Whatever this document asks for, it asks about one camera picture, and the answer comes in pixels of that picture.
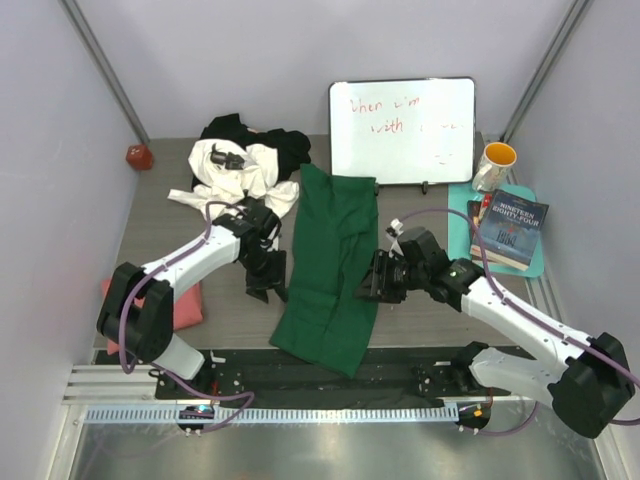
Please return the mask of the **green t-shirt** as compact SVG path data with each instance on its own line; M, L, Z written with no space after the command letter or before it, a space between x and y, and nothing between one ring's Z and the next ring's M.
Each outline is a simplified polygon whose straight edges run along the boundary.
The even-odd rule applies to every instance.
M348 378L364 358L378 309L354 295L378 248L374 186L371 178L302 167L288 301L270 338L272 346Z

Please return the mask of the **white t-shirt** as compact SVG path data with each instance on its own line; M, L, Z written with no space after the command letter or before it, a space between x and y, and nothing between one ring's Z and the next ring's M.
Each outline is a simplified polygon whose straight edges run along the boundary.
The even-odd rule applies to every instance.
M213 153L233 154L244 161L239 170L211 160ZM245 197L262 200L278 217L284 217L299 198L295 181L280 180L277 150L263 144L246 148L223 139L198 140L188 156L196 185L190 191L172 189L167 198L215 218L223 203L236 204Z

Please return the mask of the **Nineteen Eighty-Four book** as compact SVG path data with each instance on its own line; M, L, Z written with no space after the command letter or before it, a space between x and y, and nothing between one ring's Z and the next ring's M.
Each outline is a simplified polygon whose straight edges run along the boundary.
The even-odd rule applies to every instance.
M521 271L529 268L549 206L504 190L491 195L489 206L473 234L470 253L481 258L482 239L488 261Z

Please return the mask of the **white dry-erase board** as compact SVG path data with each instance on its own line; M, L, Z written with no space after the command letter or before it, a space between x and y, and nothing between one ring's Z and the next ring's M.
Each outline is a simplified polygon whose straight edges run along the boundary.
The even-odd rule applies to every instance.
M329 88L331 174L378 185L465 183L475 157L470 77L341 81Z

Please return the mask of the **white mug orange inside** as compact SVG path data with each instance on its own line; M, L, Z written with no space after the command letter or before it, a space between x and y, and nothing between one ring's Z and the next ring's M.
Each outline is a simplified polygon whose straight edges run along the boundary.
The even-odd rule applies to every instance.
M517 162L516 150L503 142L488 143L481 155L472 188L480 192L497 190Z

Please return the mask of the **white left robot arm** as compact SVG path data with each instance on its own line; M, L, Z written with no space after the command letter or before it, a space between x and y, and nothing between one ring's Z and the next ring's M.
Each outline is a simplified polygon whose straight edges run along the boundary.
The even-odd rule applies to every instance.
M277 247L281 219L257 200L205 206L206 228L195 239L143 266L120 264L112 274L97 319L97 331L119 347L121 369L137 362L178 376L190 398L213 385L205 356L174 333L174 305L191 287L233 263L245 269L246 294L263 303L273 291L287 300L287 255Z

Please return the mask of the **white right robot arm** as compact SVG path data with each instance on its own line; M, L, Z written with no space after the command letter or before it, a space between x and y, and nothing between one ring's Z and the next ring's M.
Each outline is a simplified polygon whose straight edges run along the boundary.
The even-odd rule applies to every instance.
M519 394L553 410L573 432L597 438L635 394L624 347L610 334L575 330L513 295L466 258L452 260L423 227L388 228L389 251L374 252L356 298L399 304L408 292L480 320L524 349L510 355L472 342L451 360L451 380L465 395L481 388Z

